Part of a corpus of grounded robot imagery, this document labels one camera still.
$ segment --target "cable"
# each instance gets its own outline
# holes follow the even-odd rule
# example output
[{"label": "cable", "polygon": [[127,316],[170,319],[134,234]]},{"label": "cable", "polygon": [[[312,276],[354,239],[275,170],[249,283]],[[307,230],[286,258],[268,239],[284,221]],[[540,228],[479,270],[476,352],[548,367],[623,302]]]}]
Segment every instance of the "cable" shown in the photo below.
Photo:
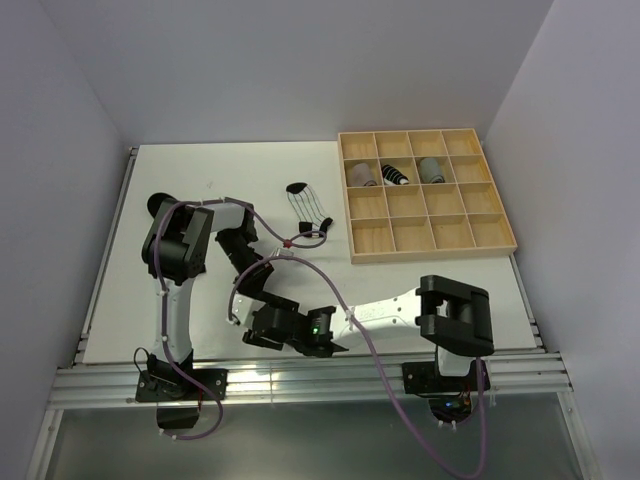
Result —
[{"label": "cable", "polygon": [[[274,260],[294,261],[294,262],[302,263],[303,265],[306,265],[307,267],[311,268],[314,272],[320,275],[320,277],[327,283],[327,285],[335,295],[336,299],[338,300],[338,303],[340,304],[342,309],[345,311],[345,313],[350,311],[348,305],[342,298],[342,295],[338,291],[338,288],[336,287],[336,285],[322,270],[316,267],[313,263],[309,262],[308,260],[305,260],[304,258],[276,255],[273,257],[263,258],[262,260],[254,263],[249,268],[247,268],[244,272],[242,272],[242,274],[240,274],[240,276],[236,280],[235,285],[231,289],[231,296],[229,297],[229,306],[228,306],[228,312],[227,312],[229,315],[229,318],[232,318],[231,315],[232,315],[232,309],[233,309],[233,297],[235,296],[235,293],[238,290],[238,286],[242,283],[242,281],[247,277],[247,275],[251,271],[258,268],[260,265],[264,265],[265,263],[272,262]],[[364,341],[369,347],[369,351],[371,352],[371,356],[373,357],[373,362],[375,363],[376,369],[378,370],[378,374],[380,375],[380,380],[382,381],[382,384],[387,392],[389,400],[391,401],[392,405],[396,409],[396,412],[398,413],[398,416],[400,417],[400,419],[403,421],[407,429],[418,441],[420,446],[429,454],[429,456],[431,456],[431,458],[433,458],[433,460],[438,465],[440,465],[440,468],[442,468],[449,475],[462,480],[474,480],[480,477],[480,475],[482,475],[482,472],[484,471],[486,460],[487,460],[487,419],[485,416],[484,402],[482,398],[484,395],[484,374],[482,371],[482,362],[480,358],[476,359],[476,375],[478,379],[478,410],[480,410],[480,428],[482,431],[481,440],[480,440],[480,461],[478,462],[478,466],[473,473],[465,474],[465,473],[458,472],[457,470],[454,470],[452,467],[450,467],[444,461],[444,459],[438,454],[438,452],[436,452],[435,448],[431,446],[431,444],[429,444],[429,442],[427,442],[424,439],[424,437],[420,434],[420,432],[418,431],[417,427],[413,424],[413,422],[411,422],[406,412],[400,405],[400,402],[398,401],[395,394],[393,393],[393,388],[389,383],[389,379],[387,378],[387,375],[384,371],[382,362],[373,344],[371,336],[367,332],[366,328],[364,328],[364,326],[355,318],[353,314],[350,316],[350,319],[351,319],[351,322],[353,322],[353,324],[356,326],[356,328],[360,330],[360,333],[362,334]]]},{"label": "cable", "polygon": [[[217,203],[222,203],[222,200],[210,200],[208,202],[203,202],[203,205],[215,205]],[[169,348],[169,338],[168,338],[169,322],[168,322],[168,305],[167,305],[167,297],[169,294],[169,289],[167,288],[167,282],[165,282],[165,279],[162,276],[162,269],[160,268],[160,240],[162,238],[162,235],[164,235],[167,229],[167,225],[169,225],[169,220],[173,215],[173,212],[175,212],[178,208],[191,206],[191,205],[199,205],[199,204],[197,202],[176,202],[173,205],[171,205],[171,207],[169,207],[169,209],[167,210],[167,213],[165,213],[165,215],[162,217],[162,220],[160,221],[160,225],[158,226],[158,232],[156,233],[156,238],[154,240],[153,267],[155,269],[156,275],[158,276],[158,281],[160,282],[160,286],[162,287],[162,292],[163,292],[162,300],[161,300],[162,321],[161,321],[161,328],[160,328],[161,334],[162,334],[162,350],[164,351],[164,354],[167,357],[167,361],[169,362],[169,365],[171,365],[171,368],[182,378],[184,378],[185,380],[187,380],[189,383],[196,386],[200,390],[204,391],[209,397],[211,397],[211,399],[214,402],[216,402],[219,413],[218,413],[218,419],[213,424],[213,426],[202,433],[198,433],[195,435],[175,435],[175,434],[166,432],[164,430],[162,431],[164,435],[167,435],[176,440],[197,440],[210,435],[218,428],[218,426],[222,422],[222,416],[224,413],[224,410],[222,408],[222,403],[220,402],[220,399],[217,397],[217,395],[215,395],[208,387],[206,387],[205,385],[197,381],[195,378],[191,377],[189,374],[184,372],[175,362],[175,359],[173,358],[173,354],[171,353],[171,349]]]},{"label": "cable", "polygon": [[[162,331],[162,336],[163,336],[163,342],[162,342],[162,347],[164,350],[164,353],[167,357],[167,360],[169,361],[171,368],[173,368],[180,376],[182,376],[183,378],[185,378],[187,381],[191,382],[193,385],[195,385],[198,388],[201,388],[205,393],[207,393],[207,395],[209,395],[218,405],[218,409],[219,409],[219,416],[218,416],[218,420],[216,421],[216,423],[209,428],[207,431],[200,433],[200,434],[196,434],[196,435],[173,435],[172,438],[176,438],[176,439],[180,439],[180,440],[195,440],[195,439],[199,439],[199,438],[204,438],[207,435],[209,435],[210,433],[213,433],[218,426],[220,425],[220,422],[222,421],[222,415],[223,415],[223,409],[222,409],[222,404],[220,403],[220,400],[217,398],[216,395],[213,394],[213,392],[211,390],[209,390],[206,386],[202,385],[200,382],[198,382],[197,380],[195,380],[194,378],[190,377],[187,373],[183,372],[180,367],[178,367],[178,365],[175,363],[173,356],[171,354],[171,351],[169,349],[169,345],[168,345],[168,338],[167,338],[167,293],[168,293],[168,289],[167,289],[167,284],[164,280],[164,277],[162,276],[162,272],[160,269],[160,239],[162,237],[162,235],[164,234],[167,225],[169,223],[169,219],[171,218],[171,215],[173,214],[173,212],[183,206],[200,206],[200,205],[215,205],[218,203],[223,203],[223,202],[230,202],[230,203],[235,203],[237,205],[243,206],[244,208],[246,208],[247,210],[249,210],[250,213],[252,213],[255,218],[258,219],[258,221],[265,227],[265,229],[271,233],[275,238],[277,238],[278,240],[280,240],[281,242],[283,242],[283,244],[285,243],[289,243],[289,245],[291,246],[295,246],[298,248],[316,248],[319,247],[320,245],[322,245],[324,242],[326,242],[327,238],[326,236],[322,236],[321,240],[313,245],[298,245],[298,244],[294,244],[292,242],[293,239],[302,236],[302,234],[297,235],[296,237],[293,237],[291,240],[287,240],[283,237],[281,237],[280,235],[278,235],[263,219],[262,217],[260,217],[260,215],[258,215],[255,210],[253,210],[253,208],[247,204],[246,202],[242,202],[240,200],[236,200],[233,198],[226,198],[224,200],[222,199],[217,199],[217,200],[209,200],[209,201],[205,201],[205,202],[177,202],[174,205],[172,205],[166,212],[166,214],[163,216],[161,222],[160,222],[160,226],[158,227],[158,233],[156,234],[156,238],[155,238],[155,245],[154,245],[154,251],[153,251],[153,264],[154,264],[154,268],[155,268],[155,272],[158,276],[158,280],[160,281],[160,285],[162,286],[162,291],[164,292],[164,294],[162,295],[162,326],[161,326],[161,331]],[[272,256],[272,257],[266,257],[263,258],[257,262],[255,262],[253,265],[251,265],[250,267],[248,267],[244,272],[242,272],[240,274],[240,276],[238,277],[238,279],[236,280],[232,290],[231,290],[231,295],[229,297],[229,308],[228,308],[228,315],[229,318],[232,318],[232,308],[233,308],[233,297],[236,294],[236,291],[238,290],[238,286],[242,283],[242,281],[247,277],[247,275],[252,272],[254,269],[258,268],[261,265],[264,265],[266,263],[269,263],[271,261],[274,260],[289,260],[289,261],[294,261],[294,262],[298,262],[298,263],[302,263],[303,265],[306,265],[307,267],[309,267],[310,269],[312,269],[314,272],[316,272],[329,286],[329,288],[331,289],[331,291],[333,292],[333,294],[335,295],[336,299],[338,300],[338,303],[340,304],[340,306],[342,307],[342,309],[345,311],[345,313],[350,312],[348,305],[346,304],[346,302],[344,301],[344,298],[342,297],[342,295],[340,294],[340,292],[338,291],[337,286],[331,281],[331,279],[322,271],[320,270],[318,267],[316,267],[313,263],[309,262],[308,260],[305,260],[303,258],[299,258],[299,257],[289,257],[289,256],[282,256],[282,255],[276,255],[276,256]],[[378,374],[380,375],[380,380],[382,381],[382,384],[387,392],[387,395],[389,397],[389,400],[391,401],[391,404],[393,405],[393,407],[395,408],[396,412],[398,413],[398,416],[400,417],[400,419],[402,420],[402,422],[405,424],[405,426],[407,427],[407,429],[411,432],[411,434],[414,436],[414,438],[418,441],[418,443],[420,444],[420,446],[427,452],[427,454],[429,454],[429,456],[431,456],[431,458],[433,458],[433,460],[440,466],[440,468],[442,468],[445,472],[447,472],[449,475],[452,475],[456,478],[462,479],[462,480],[474,480],[478,477],[480,477],[480,475],[482,475],[482,472],[484,471],[485,465],[486,465],[486,459],[487,459],[487,419],[486,419],[486,415],[485,415],[485,410],[484,410],[484,402],[483,402],[483,395],[484,395],[484,376],[483,376],[483,371],[482,371],[482,362],[480,358],[476,359],[476,375],[477,375],[477,379],[478,379],[478,410],[480,410],[480,428],[482,431],[482,435],[481,435],[481,440],[480,440],[480,461],[478,462],[478,466],[476,468],[476,470],[471,473],[471,474],[465,474],[465,473],[461,473],[458,472],[457,470],[453,469],[452,467],[450,467],[445,461],[444,459],[438,454],[438,452],[433,448],[433,446],[431,446],[431,444],[429,444],[429,442],[427,442],[422,435],[420,434],[420,432],[418,431],[417,427],[411,422],[411,420],[409,419],[409,417],[407,416],[406,412],[404,411],[404,409],[402,408],[402,406],[400,405],[400,402],[398,401],[398,399],[396,398],[395,394],[393,393],[393,388],[391,387],[391,384],[389,383],[389,379],[387,378],[387,375],[384,371],[384,367],[382,366],[382,362],[380,360],[380,357],[378,355],[378,352],[376,351],[376,348],[373,344],[373,340],[371,339],[371,336],[369,335],[369,333],[367,332],[366,328],[364,328],[364,326],[355,318],[355,315],[351,314],[350,315],[350,321],[356,326],[356,328],[360,331],[360,333],[362,334],[362,337],[364,338],[364,341],[366,342],[367,346],[369,347],[369,351],[371,352],[371,356],[373,358],[373,362],[375,364],[376,369],[378,370]]]},{"label": "cable", "polygon": [[[267,224],[267,222],[264,221],[264,219],[260,215],[258,215],[258,213],[253,209],[253,207],[250,204],[248,204],[246,202],[243,202],[241,200],[236,200],[234,198],[226,198],[224,200],[222,200],[222,199],[207,200],[207,201],[204,201],[204,202],[189,202],[189,201],[176,202],[173,205],[171,205],[171,207],[169,207],[167,209],[167,212],[164,214],[164,216],[160,220],[160,225],[158,226],[158,231],[156,232],[156,238],[154,239],[154,246],[153,246],[153,267],[155,269],[156,275],[158,276],[158,281],[160,282],[160,286],[162,287],[162,292],[163,292],[162,300],[161,300],[161,305],[162,305],[162,308],[161,308],[162,350],[164,351],[164,354],[167,357],[167,361],[169,362],[169,365],[171,365],[171,368],[178,375],[180,375],[182,378],[187,380],[189,383],[191,383],[195,387],[199,388],[200,390],[204,391],[214,402],[216,402],[216,405],[218,406],[218,412],[219,412],[218,419],[213,424],[213,426],[210,427],[208,430],[205,430],[202,433],[198,433],[198,434],[195,434],[195,435],[175,435],[175,434],[171,434],[169,432],[166,432],[164,430],[162,431],[163,434],[165,434],[167,436],[170,436],[171,438],[173,438],[175,440],[198,440],[200,438],[204,438],[204,437],[212,434],[218,428],[220,423],[222,422],[222,416],[223,416],[224,409],[222,408],[222,403],[220,402],[220,399],[217,397],[217,395],[215,395],[209,388],[207,388],[205,385],[203,385],[202,383],[197,381],[195,378],[191,377],[189,374],[187,374],[184,370],[182,370],[178,366],[178,364],[175,362],[175,359],[173,358],[173,355],[171,353],[171,349],[169,348],[169,337],[168,337],[168,323],[169,323],[168,316],[169,315],[168,315],[168,304],[167,304],[167,297],[168,297],[168,294],[169,294],[169,288],[167,287],[167,282],[165,281],[164,276],[162,275],[162,269],[160,267],[160,240],[162,239],[162,236],[164,235],[165,231],[167,230],[167,226],[169,225],[169,221],[171,219],[171,216],[173,215],[173,213],[178,208],[187,207],[187,206],[198,207],[198,206],[204,206],[204,205],[216,205],[216,204],[220,204],[220,203],[224,203],[224,202],[235,203],[235,204],[240,205],[241,207],[245,208],[246,210],[248,210],[250,213],[253,214],[253,216],[255,218],[258,219],[258,221],[265,227],[265,229],[271,235],[273,235],[275,238],[280,240],[285,245],[288,244],[288,246],[293,246],[293,247],[297,247],[297,248],[317,248],[320,245],[324,244],[324,242],[327,241],[327,237],[324,234],[324,232],[314,232],[314,233],[319,233],[320,234],[320,241],[319,242],[314,243],[312,245],[293,243],[293,240],[301,237],[302,234],[294,236],[291,240],[287,240],[287,239],[281,237],[280,235],[278,235],[278,233],[276,233],[275,230],[273,230]],[[136,355],[137,352],[138,352],[138,350],[136,350],[136,352],[134,353],[134,363],[136,364],[136,367],[138,368],[138,370],[140,370],[140,368],[138,367],[138,365],[137,365],[137,363],[135,361],[135,355]]]}]

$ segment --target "white board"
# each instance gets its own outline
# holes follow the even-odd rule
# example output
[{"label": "white board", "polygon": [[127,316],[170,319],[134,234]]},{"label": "white board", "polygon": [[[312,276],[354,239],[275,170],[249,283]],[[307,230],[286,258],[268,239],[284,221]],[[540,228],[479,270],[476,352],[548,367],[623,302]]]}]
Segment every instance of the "white board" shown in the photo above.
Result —
[{"label": "white board", "polygon": [[[131,362],[136,347],[151,347],[156,322],[154,280],[141,259],[152,218],[150,195],[165,192],[180,200],[235,197],[252,202],[281,235],[297,232],[298,219],[285,187],[307,182],[334,219],[321,248],[297,250],[316,263],[349,304],[371,302],[416,288],[421,276],[438,274],[485,288],[490,295],[496,349],[535,348],[522,297],[508,257],[353,266],[349,260],[340,163],[335,142],[142,146],[138,153],[102,286],[97,298],[85,363]],[[267,255],[279,246],[256,222]],[[301,311],[335,305],[330,290],[300,264],[274,263],[267,290],[298,301]],[[213,236],[207,273],[197,278],[191,303],[191,338],[196,359],[261,359],[299,356],[245,345],[243,330],[225,321],[236,272]],[[377,343],[381,353],[433,352],[419,336]],[[366,345],[342,355],[368,353]]]}]

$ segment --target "metal bracket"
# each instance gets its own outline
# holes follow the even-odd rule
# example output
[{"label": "metal bracket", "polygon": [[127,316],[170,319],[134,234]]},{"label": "metal bracket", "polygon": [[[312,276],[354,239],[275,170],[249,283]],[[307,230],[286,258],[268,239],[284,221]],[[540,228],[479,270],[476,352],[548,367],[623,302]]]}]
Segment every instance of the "metal bracket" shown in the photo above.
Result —
[{"label": "metal bracket", "polygon": [[[223,368],[201,368],[193,370],[191,376],[194,380],[197,380],[205,387],[210,389],[219,400],[223,400],[227,394],[227,374],[228,371]],[[165,393],[158,382],[151,379],[149,380],[149,374],[145,370],[142,375],[138,377],[138,387],[136,389],[136,402],[137,403],[159,403],[159,402],[175,402],[175,401],[201,401],[211,400],[210,398],[203,398],[200,390],[194,389],[187,395],[181,398],[175,398]]]},{"label": "metal bracket", "polygon": [[[484,372],[484,391],[489,391],[491,383],[487,366],[482,362]],[[442,377],[436,372],[436,362],[410,362],[402,364],[404,393],[407,395],[425,395],[431,393],[459,393],[465,390],[478,391],[476,361],[471,362],[466,377]]]}]

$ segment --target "robotic arm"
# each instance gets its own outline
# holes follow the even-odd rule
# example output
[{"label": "robotic arm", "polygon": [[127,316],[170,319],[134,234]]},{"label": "robotic arm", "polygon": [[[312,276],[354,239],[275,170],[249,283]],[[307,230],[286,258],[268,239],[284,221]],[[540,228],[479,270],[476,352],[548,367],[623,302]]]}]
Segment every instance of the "robotic arm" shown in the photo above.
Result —
[{"label": "robotic arm", "polygon": [[[166,194],[155,194],[147,203],[154,217],[142,248],[142,259],[156,278],[153,248],[160,222],[177,202]],[[160,265],[169,286],[169,349],[183,371],[193,368],[189,336],[189,308],[193,282],[205,272],[204,260],[211,234],[238,274],[261,260],[249,245],[258,240],[253,214],[241,205],[221,203],[211,207],[178,208],[160,240]],[[282,350],[288,345],[305,356],[331,357],[362,341],[348,312],[327,306],[299,312],[299,304],[264,291],[273,266],[265,263],[253,270],[237,288],[234,318],[246,328],[242,341],[249,345]],[[438,276],[422,277],[415,291],[351,308],[373,339],[420,335],[437,346],[439,374],[464,377],[475,357],[494,352],[489,297],[485,290]],[[149,375],[175,398],[189,388],[171,368],[163,350],[157,320],[154,347],[147,362]]]}]

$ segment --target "wooden tray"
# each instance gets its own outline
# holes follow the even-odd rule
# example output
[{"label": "wooden tray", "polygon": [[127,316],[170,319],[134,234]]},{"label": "wooden tray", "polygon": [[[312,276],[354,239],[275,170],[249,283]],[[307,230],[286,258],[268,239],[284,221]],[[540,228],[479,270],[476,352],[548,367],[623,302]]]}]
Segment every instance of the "wooden tray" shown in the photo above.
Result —
[{"label": "wooden tray", "polygon": [[[338,148],[351,263],[502,256],[517,248],[475,130],[341,133]],[[438,160],[445,183],[421,183],[425,157]],[[349,185],[359,163],[377,186]],[[409,184],[384,185],[387,164]]]}]

